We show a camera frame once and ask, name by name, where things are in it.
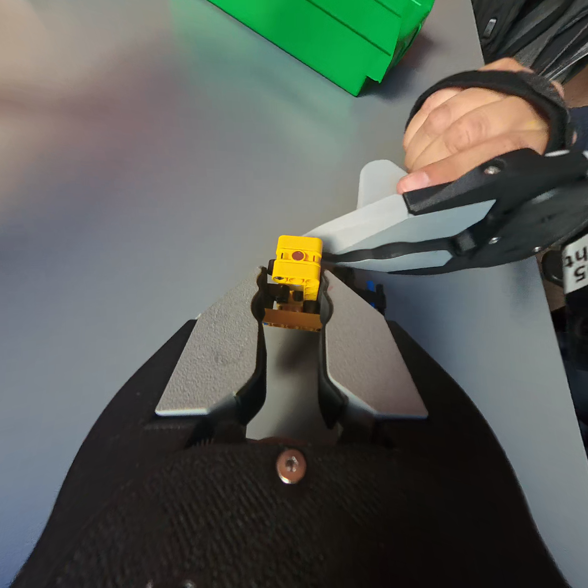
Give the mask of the green plastic bin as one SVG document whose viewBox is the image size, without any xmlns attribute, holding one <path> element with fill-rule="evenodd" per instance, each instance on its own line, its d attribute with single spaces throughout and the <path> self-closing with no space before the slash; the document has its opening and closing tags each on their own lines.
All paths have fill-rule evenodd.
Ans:
<svg viewBox="0 0 588 588">
<path fill-rule="evenodd" d="M 434 1 L 211 1 L 352 96 L 381 83 Z"/>
</svg>

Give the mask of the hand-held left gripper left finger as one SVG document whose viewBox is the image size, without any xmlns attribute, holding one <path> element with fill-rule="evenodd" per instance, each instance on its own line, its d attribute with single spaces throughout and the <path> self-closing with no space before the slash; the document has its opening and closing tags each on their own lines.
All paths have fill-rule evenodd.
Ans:
<svg viewBox="0 0 588 588">
<path fill-rule="evenodd" d="M 263 332 L 267 269 L 260 266 L 197 318 L 159 399 L 159 417 L 205 417 L 241 426 L 266 399 Z"/>
</svg>

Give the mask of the person's right hand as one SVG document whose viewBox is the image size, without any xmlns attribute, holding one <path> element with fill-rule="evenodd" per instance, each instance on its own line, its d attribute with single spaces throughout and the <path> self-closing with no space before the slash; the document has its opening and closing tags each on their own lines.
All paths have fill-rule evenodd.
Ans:
<svg viewBox="0 0 588 588">
<path fill-rule="evenodd" d="M 512 151 L 544 155 L 577 143 L 561 84 L 542 81 L 509 58 L 477 74 L 481 82 L 514 82 L 529 96 L 484 86 L 448 86 L 432 93 L 406 126 L 407 174 L 398 181 L 397 193 L 452 182 Z"/>
</svg>

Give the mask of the black and blue lego piece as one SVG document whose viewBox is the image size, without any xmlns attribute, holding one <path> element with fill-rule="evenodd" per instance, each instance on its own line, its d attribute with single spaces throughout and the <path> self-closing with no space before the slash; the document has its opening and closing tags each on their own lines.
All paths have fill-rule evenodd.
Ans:
<svg viewBox="0 0 588 588">
<path fill-rule="evenodd" d="M 361 288 L 356 283 L 356 275 L 353 268 L 333 266 L 330 268 L 330 271 L 351 291 L 355 292 L 365 302 L 371 305 L 371 307 L 385 316 L 387 304 L 383 284 L 366 281 L 365 288 Z"/>
</svg>

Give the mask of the yellow and black lego model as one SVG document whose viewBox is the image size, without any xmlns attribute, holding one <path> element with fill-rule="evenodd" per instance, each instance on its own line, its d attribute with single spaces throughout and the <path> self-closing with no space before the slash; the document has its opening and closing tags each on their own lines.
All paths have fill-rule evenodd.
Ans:
<svg viewBox="0 0 588 588">
<path fill-rule="evenodd" d="M 268 262 L 264 290 L 265 326 L 318 333 L 322 241 L 282 235 L 275 257 Z"/>
</svg>

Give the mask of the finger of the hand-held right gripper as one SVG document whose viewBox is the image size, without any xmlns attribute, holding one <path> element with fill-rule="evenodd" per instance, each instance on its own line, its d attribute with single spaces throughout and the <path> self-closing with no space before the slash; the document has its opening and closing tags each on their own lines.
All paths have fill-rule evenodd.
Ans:
<svg viewBox="0 0 588 588">
<path fill-rule="evenodd" d="M 411 251 L 410 247 L 382 246 L 376 249 L 361 249 L 345 254 L 327 254 L 327 262 L 338 267 L 370 270 L 381 273 L 398 273 L 424 270 L 444 266 L 453 259 L 446 249 Z"/>
<path fill-rule="evenodd" d="M 479 222 L 495 200 L 412 215 L 401 195 L 390 195 L 305 233 L 319 238 L 323 252 L 347 254 L 390 243 L 418 243 L 457 235 Z"/>
</svg>

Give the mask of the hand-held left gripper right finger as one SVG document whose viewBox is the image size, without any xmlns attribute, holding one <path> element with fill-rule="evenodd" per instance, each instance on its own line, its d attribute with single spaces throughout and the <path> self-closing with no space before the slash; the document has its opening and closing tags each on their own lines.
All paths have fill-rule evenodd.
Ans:
<svg viewBox="0 0 588 588">
<path fill-rule="evenodd" d="M 385 317 L 330 270 L 322 273 L 319 302 L 318 401 L 326 426 L 428 418 Z"/>
</svg>

